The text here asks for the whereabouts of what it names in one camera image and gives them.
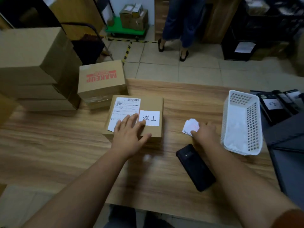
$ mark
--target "stack of paper slips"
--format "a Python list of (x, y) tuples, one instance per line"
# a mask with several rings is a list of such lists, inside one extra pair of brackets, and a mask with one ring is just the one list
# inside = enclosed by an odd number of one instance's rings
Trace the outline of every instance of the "stack of paper slips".
[(194, 130), (196, 132), (199, 130), (199, 123), (194, 118), (191, 118), (185, 122), (185, 125), (183, 128), (183, 133), (192, 136), (191, 135), (192, 130)]

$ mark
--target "tiled floor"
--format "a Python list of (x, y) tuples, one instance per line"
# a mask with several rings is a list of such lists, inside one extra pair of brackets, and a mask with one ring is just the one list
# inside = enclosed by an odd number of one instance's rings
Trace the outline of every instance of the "tiled floor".
[[(154, 28), (150, 27), (144, 40), (154, 40)], [(104, 41), (114, 59), (123, 59), (129, 42)], [(304, 91), (304, 77), (295, 74), (288, 60), (269, 57), (263, 61), (225, 61), (220, 45), (195, 42), (189, 49), (185, 62), (179, 61), (180, 42), (167, 42), (165, 51), (158, 52), (158, 45), (133, 42), (124, 69), (127, 78), (181, 82), (250, 90)], [(53, 195), (8, 186), (0, 197), (0, 227), (20, 227)], [(109, 207), (105, 205), (95, 224), (103, 227), (108, 219)], [(137, 227), (142, 227), (145, 212), (136, 211)], [(162, 215), (176, 228), (224, 227), (205, 222), (190, 221)]]
[[(21, 227), (35, 212), (46, 204), (53, 194), (39, 192), (34, 189), (8, 186), (0, 197), (0, 227)], [(103, 228), (108, 222), (109, 205), (105, 204), (94, 225), (94, 228)], [(146, 211), (136, 210), (137, 228), (142, 228)], [(175, 228), (229, 228), (230, 226), (215, 225), (160, 214), (159, 217)]]
[[(144, 40), (153, 41), (153, 27)], [(114, 59), (122, 59), (129, 42), (107, 41)], [(263, 61), (226, 61), (221, 46), (195, 42), (185, 62), (179, 61), (180, 41), (166, 42), (158, 52), (157, 43), (133, 42), (125, 63), (127, 78), (225, 86), (250, 90), (304, 91), (304, 77), (296, 76), (288, 60), (268, 57)]]

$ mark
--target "orange sleeve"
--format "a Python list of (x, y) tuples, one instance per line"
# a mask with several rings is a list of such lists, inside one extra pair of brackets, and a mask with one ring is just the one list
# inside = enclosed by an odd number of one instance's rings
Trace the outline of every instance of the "orange sleeve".
[(272, 228), (303, 228), (304, 212), (300, 209), (293, 209), (280, 215), (271, 226)]

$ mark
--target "wood grain tabletop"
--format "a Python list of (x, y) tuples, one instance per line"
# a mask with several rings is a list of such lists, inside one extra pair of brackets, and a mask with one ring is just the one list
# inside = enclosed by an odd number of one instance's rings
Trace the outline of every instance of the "wood grain tabletop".
[[(181, 131), (190, 118), (213, 122), (220, 134), (229, 88), (128, 79), (130, 95), (164, 97), (161, 148), (145, 148), (123, 167), (107, 203), (212, 223), (238, 225), (218, 183), (198, 192), (175, 153), (192, 138)], [(18, 107), (0, 129), (0, 183), (58, 192), (110, 147), (102, 135), (108, 110), (26, 112)], [(208, 163), (200, 147), (195, 145)], [(278, 187), (263, 146), (257, 156), (234, 154)]]

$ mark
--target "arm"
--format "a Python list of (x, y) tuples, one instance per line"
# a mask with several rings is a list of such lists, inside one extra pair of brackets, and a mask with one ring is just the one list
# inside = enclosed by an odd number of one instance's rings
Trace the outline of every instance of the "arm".
[(217, 181), (244, 227), (269, 228), (285, 211), (298, 209), (282, 192), (224, 149), (214, 125), (209, 122), (199, 126), (197, 132), (191, 133), (203, 147)]
[(111, 149), (52, 198), (23, 227), (93, 227), (123, 165), (151, 137), (151, 134), (146, 134), (138, 140), (138, 130), (146, 121), (138, 122), (132, 128), (137, 116), (128, 115), (122, 122), (119, 121)]

